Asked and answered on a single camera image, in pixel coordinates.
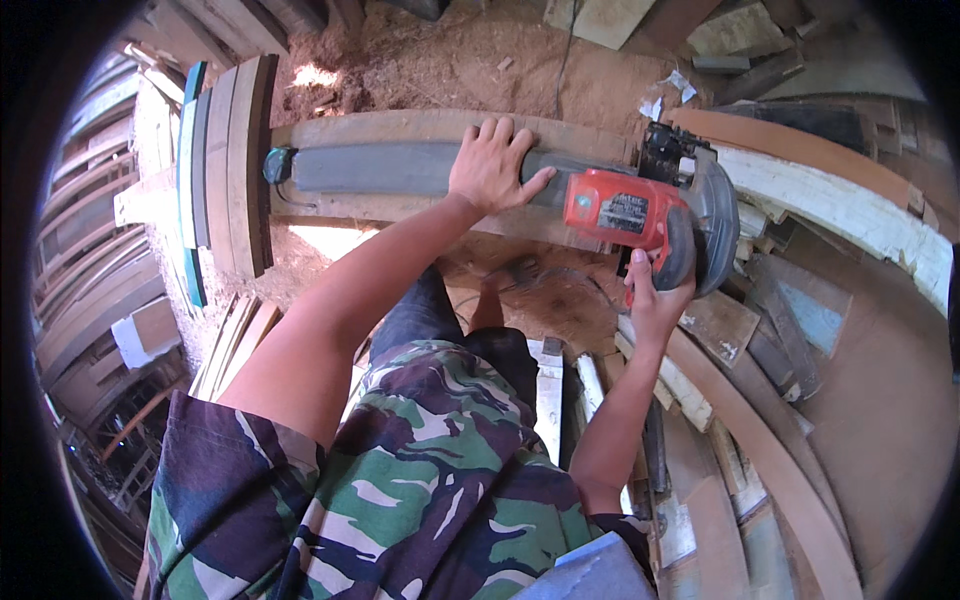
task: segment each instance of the power tool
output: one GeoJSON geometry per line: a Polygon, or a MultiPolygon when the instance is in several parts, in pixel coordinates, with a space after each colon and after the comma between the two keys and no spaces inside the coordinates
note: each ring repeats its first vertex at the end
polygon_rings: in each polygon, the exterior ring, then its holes
{"type": "MultiPolygon", "coordinates": [[[[695,297],[727,278],[733,265],[740,221],[736,194],[709,143],[652,122],[644,134],[636,175],[587,169],[571,174],[564,222],[582,234],[622,247],[617,274],[633,249],[662,249],[653,263],[653,283],[672,290],[696,264],[695,297]],[[681,159],[695,161],[692,179],[681,159]]],[[[627,290],[627,306],[633,290],[627,290]]]]}

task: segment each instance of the black cable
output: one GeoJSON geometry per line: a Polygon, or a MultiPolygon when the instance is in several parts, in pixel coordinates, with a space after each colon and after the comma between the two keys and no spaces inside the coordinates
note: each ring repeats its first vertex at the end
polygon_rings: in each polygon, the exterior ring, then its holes
{"type": "Polygon", "coordinates": [[[570,58],[570,46],[573,45],[573,21],[577,18],[577,0],[570,3],[570,32],[566,37],[566,51],[564,61],[560,64],[560,73],[557,73],[557,88],[553,92],[553,118],[560,119],[560,81],[564,78],[566,60],[570,58]]]}
{"type": "Polygon", "coordinates": [[[280,184],[279,184],[279,183],[274,183],[274,189],[276,190],[276,194],[280,197],[280,199],[283,200],[284,202],[288,203],[288,204],[292,204],[293,206],[306,206],[307,208],[316,208],[316,207],[317,207],[317,205],[316,205],[316,204],[313,204],[313,203],[295,203],[295,202],[292,201],[292,200],[287,200],[287,197],[284,196],[284,195],[283,195],[283,192],[280,191],[280,184]]]}

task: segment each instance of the curved wooden plank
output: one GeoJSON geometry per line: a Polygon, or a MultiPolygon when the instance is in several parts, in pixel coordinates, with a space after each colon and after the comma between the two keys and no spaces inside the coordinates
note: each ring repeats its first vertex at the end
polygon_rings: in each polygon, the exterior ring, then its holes
{"type": "Polygon", "coordinates": [[[753,463],[763,485],[796,533],[824,598],[863,598],[847,546],[829,511],[783,444],[727,377],[680,329],[674,329],[666,353],[709,397],[717,417],[753,463]]]}
{"type": "Polygon", "coordinates": [[[737,191],[786,208],[875,258],[889,258],[946,316],[953,264],[953,248],[946,237],[852,181],[775,156],[725,146],[715,149],[737,191]]]}
{"type": "Polygon", "coordinates": [[[912,183],[867,156],[819,135],[769,121],[695,108],[673,108],[663,118],[712,142],[805,164],[852,181],[903,210],[917,203],[923,207],[923,194],[912,183]]]}

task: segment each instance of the forearm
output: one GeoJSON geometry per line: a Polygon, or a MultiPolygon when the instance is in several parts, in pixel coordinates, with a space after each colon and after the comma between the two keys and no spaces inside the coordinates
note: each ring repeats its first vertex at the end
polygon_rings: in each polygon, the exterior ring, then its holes
{"type": "Polygon", "coordinates": [[[588,514],[619,513],[653,397],[662,352],[639,351],[587,425],[570,460],[570,476],[588,514]]]}
{"type": "Polygon", "coordinates": [[[483,213],[451,195],[393,224],[330,265],[291,307],[312,333],[353,351],[437,257],[483,213]]]}

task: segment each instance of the right hand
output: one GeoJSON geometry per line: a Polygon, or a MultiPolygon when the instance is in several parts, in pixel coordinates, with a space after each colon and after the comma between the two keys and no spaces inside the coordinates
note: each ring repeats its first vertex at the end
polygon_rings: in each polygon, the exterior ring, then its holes
{"type": "Polygon", "coordinates": [[[479,129],[471,125],[450,169],[449,193],[463,196],[485,215],[527,204],[557,174],[557,169],[544,167],[520,184],[520,165],[533,145],[530,130],[514,135],[510,117],[487,119],[479,129]]]}
{"type": "Polygon", "coordinates": [[[676,288],[660,292],[654,287],[652,260],[653,256],[647,252],[634,250],[630,271],[623,282],[628,287],[634,286],[634,305],[630,318],[636,332],[636,355],[642,351],[662,356],[673,328],[693,299],[696,269],[691,266],[690,272],[676,288]]]}

